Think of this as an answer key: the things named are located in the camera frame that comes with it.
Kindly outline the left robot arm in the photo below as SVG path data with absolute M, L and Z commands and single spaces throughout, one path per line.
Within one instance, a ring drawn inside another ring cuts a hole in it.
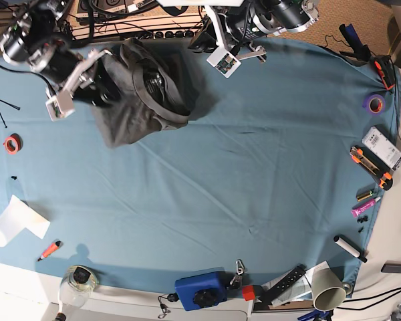
M 206 6 L 203 26 L 188 48 L 207 53 L 207 62 L 230 78 L 243 60 L 267 59 L 253 41 L 268 35 L 305 31 L 319 20 L 318 1 L 243 1 L 240 7 Z

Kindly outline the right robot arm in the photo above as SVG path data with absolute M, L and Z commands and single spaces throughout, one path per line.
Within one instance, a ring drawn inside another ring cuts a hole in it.
M 28 74 L 45 82 L 45 105 L 53 121 L 73 114 L 76 101 L 107 108 L 121 98 L 104 66 L 112 52 L 91 49 L 87 57 L 77 53 L 77 49 L 90 43 L 94 34 L 92 7 L 87 8 L 90 22 L 87 39 L 74 40 L 72 34 L 61 31 L 59 25 L 71 5 L 71 1 L 28 1 L 0 35 L 3 59 L 14 66 L 26 63 Z

